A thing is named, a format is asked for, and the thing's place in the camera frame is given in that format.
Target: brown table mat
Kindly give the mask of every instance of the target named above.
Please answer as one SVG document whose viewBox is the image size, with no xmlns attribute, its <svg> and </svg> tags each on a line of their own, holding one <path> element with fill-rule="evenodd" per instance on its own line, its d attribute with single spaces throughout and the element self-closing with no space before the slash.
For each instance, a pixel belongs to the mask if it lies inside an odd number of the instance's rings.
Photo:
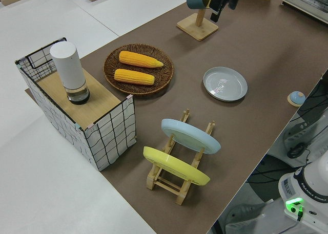
<svg viewBox="0 0 328 234">
<path fill-rule="evenodd" d="M 103 76 L 103 63 L 113 50 L 149 44 L 172 59 L 175 73 L 167 92 L 135 100 L 137 143 L 102 171 L 157 233 L 206 233 L 296 112 L 287 102 L 288 94 L 297 90 L 308 95 L 326 71 L 327 26 L 280 4 L 281 0 L 240 0 L 236 10 L 223 10 L 218 31 L 203 41 L 176 27 L 195 13 L 183 4 L 81 60 L 87 71 L 123 99 L 126 95 Z M 205 17 L 210 17 L 209 10 Z M 244 99 L 222 102 L 206 92 L 203 75 L 216 66 L 245 77 Z M 179 119 L 186 108 L 191 113 L 188 123 L 197 128 L 204 130 L 215 120 L 212 136 L 222 149 L 203 156 L 199 169 L 211 181 L 192 185 L 179 206 L 174 194 L 156 186 L 146 188 L 152 165 L 142 149 L 145 145 L 162 149 L 167 137 L 161 120 Z M 191 162 L 194 153 L 177 144 L 172 155 Z"/>
</svg>

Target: woven basket plate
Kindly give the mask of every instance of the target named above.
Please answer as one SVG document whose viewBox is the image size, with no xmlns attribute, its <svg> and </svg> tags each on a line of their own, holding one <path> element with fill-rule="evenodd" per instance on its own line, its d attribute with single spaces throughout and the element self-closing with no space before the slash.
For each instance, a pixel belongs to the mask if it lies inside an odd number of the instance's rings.
<svg viewBox="0 0 328 234">
<path fill-rule="evenodd" d="M 121 51 L 131 51 L 154 57 L 163 62 L 164 66 L 161 68 L 143 68 L 121 63 L 118 58 Z M 119 82 L 114 79 L 116 69 L 128 69 L 151 74 L 155 76 L 155 82 L 152 86 Z M 143 44 L 130 44 L 121 46 L 109 54 L 104 63 L 104 76 L 113 87 L 122 92 L 140 96 L 155 94 L 170 83 L 173 77 L 173 63 L 163 51 L 156 47 Z"/>
</svg>

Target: wooden mug stand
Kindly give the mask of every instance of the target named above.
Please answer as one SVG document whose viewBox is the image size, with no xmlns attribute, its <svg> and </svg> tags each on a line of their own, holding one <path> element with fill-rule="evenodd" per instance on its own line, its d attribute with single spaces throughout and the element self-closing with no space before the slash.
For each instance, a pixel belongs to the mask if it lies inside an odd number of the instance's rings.
<svg viewBox="0 0 328 234">
<path fill-rule="evenodd" d="M 198 41 L 218 30 L 218 26 L 204 18 L 206 9 L 198 10 L 198 13 L 192 14 L 187 18 L 179 21 L 177 27 L 188 33 Z"/>
</svg>

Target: toaster oven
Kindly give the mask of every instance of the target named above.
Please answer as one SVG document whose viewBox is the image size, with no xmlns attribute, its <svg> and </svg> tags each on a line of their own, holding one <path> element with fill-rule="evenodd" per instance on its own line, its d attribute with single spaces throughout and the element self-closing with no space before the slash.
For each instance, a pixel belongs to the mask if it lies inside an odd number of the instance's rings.
<svg viewBox="0 0 328 234">
<path fill-rule="evenodd" d="M 282 0 L 328 24 L 328 0 Z"/>
</svg>

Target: storage basket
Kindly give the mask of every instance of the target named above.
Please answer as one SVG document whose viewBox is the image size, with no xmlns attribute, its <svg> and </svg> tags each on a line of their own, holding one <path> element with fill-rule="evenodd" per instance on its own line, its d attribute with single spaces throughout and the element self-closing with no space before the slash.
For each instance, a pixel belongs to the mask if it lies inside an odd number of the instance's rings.
<svg viewBox="0 0 328 234">
<path fill-rule="evenodd" d="M 70 141 L 78 151 L 99 171 L 105 169 L 136 143 L 134 98 L 132 95 L 82 128 L 67 111 L 39 85 L 56 72 L 50 55 L 53 43 L 17 60 L 16 66 L 22 74 L 35 101 L 58 132 Z"/>
</svg>

